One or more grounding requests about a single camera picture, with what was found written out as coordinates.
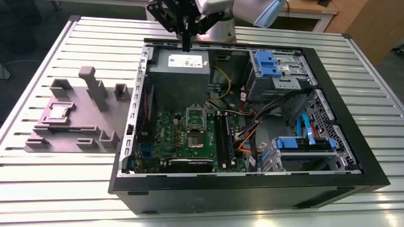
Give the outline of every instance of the floor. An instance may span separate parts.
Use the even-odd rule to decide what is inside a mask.
[[[11,54],[0,44],[0,62],[8,63],[16,60],[35,60],[19,61],[5,66],[12,74],[12,78],[8,81],[0,80],[0,125],[19,100],[69,15],[145,19],[144,9],[140,7],[64,2],[61,4],[61,10],[53,11],[52,5],[47,0],[37,0],[36,5],[43,15],[43,23],[31,27],[37,42],[36,51],[31,54]],[[4,9],[4,3],[0,2],[0,11]],[[404,89],[401,88],[404,84],[404,57],[399,57],[393,53],[389,53],[376,68],[400,100],[404,102]]]

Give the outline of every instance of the white label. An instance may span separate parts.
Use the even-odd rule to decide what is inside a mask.
[[[172,54],[168,57],[168,67],[203,68],[203,56]]]
[[[264,142],[261,142],[260,146],[257,147],[257,149],[265,149],[268,146],[268,144],[265,144]]]
[[[241,99],[243,102],[245,102],[247,94],[244,92],[241,92],[241,94],[240,94],[240,99]]]
[[[335,11],[323,11],[321,13],[336,14],[336,12],[335,12]]]
[[[289,71],[289,67],[287,65],[280,65],[279,70]]]
[[[255,167],[256,161],[255,161],[255,159],[253,159],[252,156],[249,157],[248,161],[249,161],[249,163],[252,164],[252,166]]]

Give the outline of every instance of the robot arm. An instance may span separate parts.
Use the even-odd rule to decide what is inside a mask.
[[[183,51],[189,52],[196,35],[205,34],[228,15],[268,27],[287,0],[149,0],[147,9],[168,32],[183,40]]]

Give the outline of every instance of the aluminum profile table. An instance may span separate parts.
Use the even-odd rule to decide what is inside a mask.
[[[68,21],[0,129],[0,223],[51,226],[400,226],[404,223],[404,108],[355,42],[341,35],[236,28],[239,43],[315,48],[391,185],[308,210],[136,216],[107,193],[115,154],[27,153],[24,142],[53,79],[96,68],[107,87],[133,86],[144,38],[175,38],[151,21]]]

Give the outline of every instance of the black cable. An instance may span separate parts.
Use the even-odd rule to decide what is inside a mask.
[[[251,115],[251,114],[248,114],[248,113],[239,113],[239,112],[236,112],[236,111],[233,111],[233,110],[227,110],[227,109],[219,107],[212,101],[207,101],[207,102],[208,102],[217,110],[220,110],[220,111],[232,112],[232,113],[239,114],[239,115],[247,115],[247,116]]]
[[[289,14],[291,14],[291,6],[289,6],[288,0],[285,0],[285,4],[287,4],[285,16],[289,17]]]
[[[225,101],[225,97],[223,97],[220,100],[225,104],[227,108],[232,109],[232,107],[229,106],[228,102]]]

